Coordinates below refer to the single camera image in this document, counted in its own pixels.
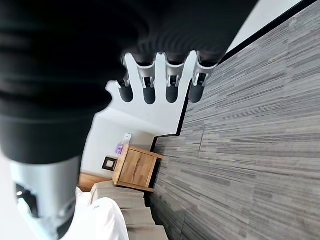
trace striped carpet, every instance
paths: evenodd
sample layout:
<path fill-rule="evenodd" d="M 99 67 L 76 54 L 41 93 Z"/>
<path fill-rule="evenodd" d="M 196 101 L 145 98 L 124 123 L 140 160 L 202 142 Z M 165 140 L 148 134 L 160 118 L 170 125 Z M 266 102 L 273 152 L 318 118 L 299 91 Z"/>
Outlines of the striped carpet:
<path fill-rule="evenodd" d="M 170 240 L 319 240 L 320 2 L 217 67 L 155 152 Z"/>

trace wooden nightstand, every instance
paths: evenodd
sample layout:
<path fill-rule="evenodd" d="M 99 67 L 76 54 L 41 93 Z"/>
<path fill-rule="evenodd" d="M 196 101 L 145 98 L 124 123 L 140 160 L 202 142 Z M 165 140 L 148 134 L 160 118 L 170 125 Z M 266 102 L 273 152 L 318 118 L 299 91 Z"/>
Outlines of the wooden nightstand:
<path fill-rule="evenodd" d="M 123 146 L 113 172 L 115 185 L 153 192 L 149 187 L 157 159 L 164 157 L 134 146 Z"/>

